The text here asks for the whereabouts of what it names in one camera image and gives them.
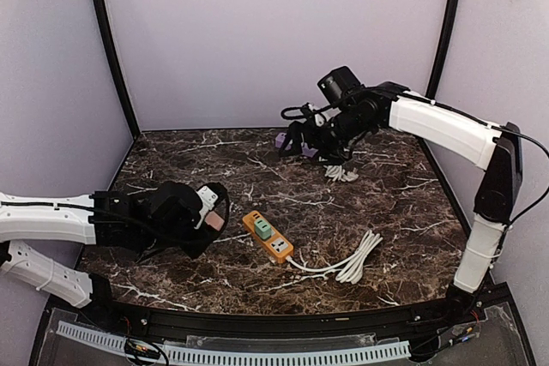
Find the purple power strip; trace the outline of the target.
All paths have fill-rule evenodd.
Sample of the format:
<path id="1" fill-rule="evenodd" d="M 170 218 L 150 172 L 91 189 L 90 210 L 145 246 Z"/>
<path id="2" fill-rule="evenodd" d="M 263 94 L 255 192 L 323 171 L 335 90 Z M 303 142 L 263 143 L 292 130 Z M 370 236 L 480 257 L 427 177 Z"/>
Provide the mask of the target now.
<path id="1" fill-rule="evenodd" d="M 310 147 L 305 141 L 301 142 L 300 149 L 294 149 L 293 141 L 287 140 L 287 134 L 285 132 L 280 132 L 276 136 L 274 146 L 278 149 L 280 157 L 305 156 L 312 159 L 317 154 L 317 149 Z"/>

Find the pink charger plug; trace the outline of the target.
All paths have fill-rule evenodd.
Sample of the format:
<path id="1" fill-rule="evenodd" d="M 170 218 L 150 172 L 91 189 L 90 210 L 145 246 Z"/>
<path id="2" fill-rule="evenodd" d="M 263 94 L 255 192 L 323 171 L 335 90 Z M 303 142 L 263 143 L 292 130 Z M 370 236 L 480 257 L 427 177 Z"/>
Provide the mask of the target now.
<path id="1" fill-rule="evenodd" d="M 204 222 L 216 231 L 221 231 L 225 224 L 225 220 L 215 211 L 209 212 L 206 215 Z"/>

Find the green charger plug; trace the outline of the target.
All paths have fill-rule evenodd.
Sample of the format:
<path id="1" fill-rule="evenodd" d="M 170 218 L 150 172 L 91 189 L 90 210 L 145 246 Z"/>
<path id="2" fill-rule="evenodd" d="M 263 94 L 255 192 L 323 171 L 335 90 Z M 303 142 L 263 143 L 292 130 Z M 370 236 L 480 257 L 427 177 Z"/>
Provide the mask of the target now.
<path id="1" fill-rule="evenodd" d="M 263 218 L 254 221 L 254 232 L 262 241 L 268 241 L 273 235 L 271 224 Z"/>

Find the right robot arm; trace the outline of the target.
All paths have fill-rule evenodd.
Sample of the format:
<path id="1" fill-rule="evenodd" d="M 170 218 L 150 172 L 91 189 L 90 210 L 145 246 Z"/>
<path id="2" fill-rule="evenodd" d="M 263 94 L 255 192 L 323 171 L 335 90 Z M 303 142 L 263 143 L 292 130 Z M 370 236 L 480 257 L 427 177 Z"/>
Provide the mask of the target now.
<path id="1" fill-rule="evenodd" d="M 468 297 L 480 290 L 514 224 L 523 175 L 520 130 L 513 123 L 459 111 L 393 81 L 366 86 L 353 76 L 330 74 L 317 87 L 322 105 L 311 100 L 292 103 L 292 90 L 282 94 L 280 117 L 288 127 L 281 156 L 297 156 L 308 147 L 329 179 L 352 182 L 358 174 L 345 164 L 357 143 L 388 130 L 451 154 L 473 172 L 468 180 L 477 185 L 469 202 L 468 239 L 449 286 L 453 295 L 437 309 L 445 326 L 458 325 L 471 311 Z"/>

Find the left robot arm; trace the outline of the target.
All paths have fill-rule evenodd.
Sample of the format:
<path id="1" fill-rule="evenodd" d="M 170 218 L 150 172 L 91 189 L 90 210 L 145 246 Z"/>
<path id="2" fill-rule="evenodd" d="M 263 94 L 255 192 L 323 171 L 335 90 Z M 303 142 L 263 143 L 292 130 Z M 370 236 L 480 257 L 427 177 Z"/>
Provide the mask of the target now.
<path id="1" fill-rule="evenodd" d="M 1 271 L 63 299 L 103 328 L 121 321 L 108 279 L 63 266 L 27 245 L 29 240 L 119 247 L 145 261 L 171 248 L 197 258 L 226 227 L 215 213 L 228 205 L 217 183 L 193 189 L 168 182 L 147 196 L 96 191 L 71 198 L 1 196 Z"/>

